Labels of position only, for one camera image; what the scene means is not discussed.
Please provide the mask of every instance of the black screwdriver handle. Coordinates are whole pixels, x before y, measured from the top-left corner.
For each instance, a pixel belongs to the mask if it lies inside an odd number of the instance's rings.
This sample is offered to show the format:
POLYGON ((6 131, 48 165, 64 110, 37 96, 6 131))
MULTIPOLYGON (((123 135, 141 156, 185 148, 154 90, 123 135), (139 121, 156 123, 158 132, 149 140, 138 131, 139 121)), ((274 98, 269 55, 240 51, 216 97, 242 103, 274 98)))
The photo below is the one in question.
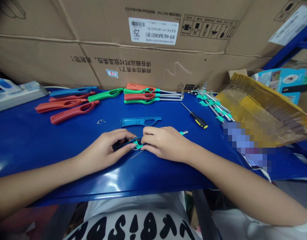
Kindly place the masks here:
POLYGON ((206 122, 199 116, 197 116, 194 112, 190 113, 190 116, 196 121, 196 123, 202 127, 203 129, 206 129, 208 127, 208 125, 206 124, 206 122))

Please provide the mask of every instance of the blue table surface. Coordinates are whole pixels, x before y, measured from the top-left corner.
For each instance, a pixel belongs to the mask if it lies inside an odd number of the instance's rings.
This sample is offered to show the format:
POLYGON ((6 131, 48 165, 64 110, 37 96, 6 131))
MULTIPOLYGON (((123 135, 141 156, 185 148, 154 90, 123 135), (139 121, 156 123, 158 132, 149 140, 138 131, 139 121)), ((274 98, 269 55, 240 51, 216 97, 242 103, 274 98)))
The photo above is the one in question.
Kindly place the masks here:
MULTIPOLYGON (((43 167, 73 157, 88 147, 103 132, 120 128, 120 119, 128 117, 162 117, 155 127, 172 126, 189 131, 186 137, 243 167, 244 160, 223 138, 223 130, 209 108, 198 104, 199 99, 185 94, 182 101, 191 111, 207 120, 209 127, 201 129, 179 102, 155 102, 150 105, 124 104, 123 94, 101 101, 85 115, 59 125, 50 123, 50 116, 62 110, 43 114, 34 108, 49 97, 43 97, 0 112, 0 177, 43 167), (99 119, 106 123, 97 124, 99 119)), ((127 127, 142 136, 143 126, 127 127)), ((135 196, 180 190, 214 188, 215 186, 194 168, 160 159, 144 151, 131 159, 130 152, 113 166, 66 184, 34 205, 62 204, 113 197, 135 196)), ((268 155, 272 161, 272 180, 307 177, 307 166, 287 147, 268 155)))

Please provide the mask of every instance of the lighter trigger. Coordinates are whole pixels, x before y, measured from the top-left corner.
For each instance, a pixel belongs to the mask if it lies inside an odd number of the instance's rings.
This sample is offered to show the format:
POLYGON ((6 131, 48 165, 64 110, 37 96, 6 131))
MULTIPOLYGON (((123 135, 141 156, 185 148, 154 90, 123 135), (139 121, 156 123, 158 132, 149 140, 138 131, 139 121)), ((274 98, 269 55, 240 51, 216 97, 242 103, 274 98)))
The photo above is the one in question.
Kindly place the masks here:
POLYGON ((133 150, 135 150, 135 151, 139 150, 143 147, 143 144, 141 144, 141 138, 134 139, 133 143, 136 144, 136 146, 133 148, 133 150))

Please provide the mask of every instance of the power strip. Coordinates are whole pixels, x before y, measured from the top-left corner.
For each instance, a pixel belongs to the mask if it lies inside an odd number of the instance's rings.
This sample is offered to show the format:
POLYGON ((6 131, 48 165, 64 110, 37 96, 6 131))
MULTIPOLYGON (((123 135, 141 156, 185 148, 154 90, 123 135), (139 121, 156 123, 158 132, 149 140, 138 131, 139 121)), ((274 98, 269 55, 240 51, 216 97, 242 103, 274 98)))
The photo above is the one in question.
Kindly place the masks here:
POLYGON ((22 84, 19 87, 22 91, 15 93, 0 91, 0 111, 44 97, 50 93, 36 81, 22 84))

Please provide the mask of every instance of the finger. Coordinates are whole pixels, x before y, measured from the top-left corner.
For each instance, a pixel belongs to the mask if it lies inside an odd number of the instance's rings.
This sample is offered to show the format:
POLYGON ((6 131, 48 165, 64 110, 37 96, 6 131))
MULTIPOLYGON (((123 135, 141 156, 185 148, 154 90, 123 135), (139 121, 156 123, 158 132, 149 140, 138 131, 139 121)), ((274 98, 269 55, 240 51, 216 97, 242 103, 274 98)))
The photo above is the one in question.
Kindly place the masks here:
POLYGON ((124 141, 125 141, 125 138, 124 138, 124 139, 120 139, 120 140, 119 140, 119 144, 124 143, 124 141))
POLYGON ((160 131, 159 128, 156 127, 144 127, 143 128, 143 135, 155 135, 158 134, 158 132, 160 131))
POLYGON ((157 145, 156 136, 154 136, 154 135, 144 135, 141 138, 141 144, 145 144, 145 143, 156 146, 157 145))
POLYGON ((126 155, 132 148, 134 148, 136 144, 130 143, 128 145, 123 146, 122 148, 118 149, 114 153, 111 153, 110 156, 115 160, 118 161, 121 157, 126 155))
POLYGON ((154 155, 156 155, 157 157, 159 157, 161 154, 160 150, 158 148, 156 148, 155 146, 152 145, 144 145, 141 150, 147 150, 151 153, 153 153, 154 155))
POLYGON ((109 134, 113 134, 113 133, 123 132, 123 131, 128 131, 128 130, 125 129, 125 128, 119 128, 119 129, 116 129, 116 130, 112 130, 111 132, 108 132, 108 133, 109 134))
POLYGON ((135 137, 137 137, 136 135, 134 135, 131 132, 128 131, 118 131, 115 132, 113 134, 110 134, 110 144, 114 144, 117 141, 127 138, 127 139, 134 139, 135 137))

